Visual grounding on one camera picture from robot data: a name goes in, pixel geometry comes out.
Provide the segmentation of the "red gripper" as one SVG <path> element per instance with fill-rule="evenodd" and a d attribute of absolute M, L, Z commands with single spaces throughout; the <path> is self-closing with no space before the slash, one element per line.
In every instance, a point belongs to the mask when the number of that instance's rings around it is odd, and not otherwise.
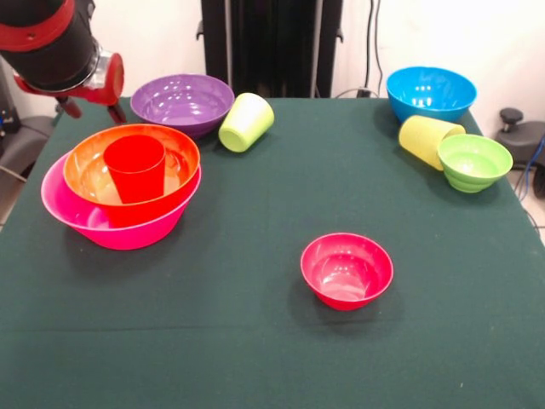
<path fill-rule="evenodd" d="M 84 79 L 78 80 L 71 86 L 62 86 L 60 90 L 39 89 L 37 86 L 30 85 L 17 72 L 14 72 L 14 80 L 26 93 L 55 98 L 56 111 L 64 112 L 71 118 L 82 117 L 80 107 L 73 100 L 79 98 L 106 106 L 115 124 L 125 124 L 127 122 L 125 112 L 117 104 L 123 90 L 124 69 L 121 55 L 109 51 L 98 51 L 92 58 L 90 67 L 91 73 Z"/>

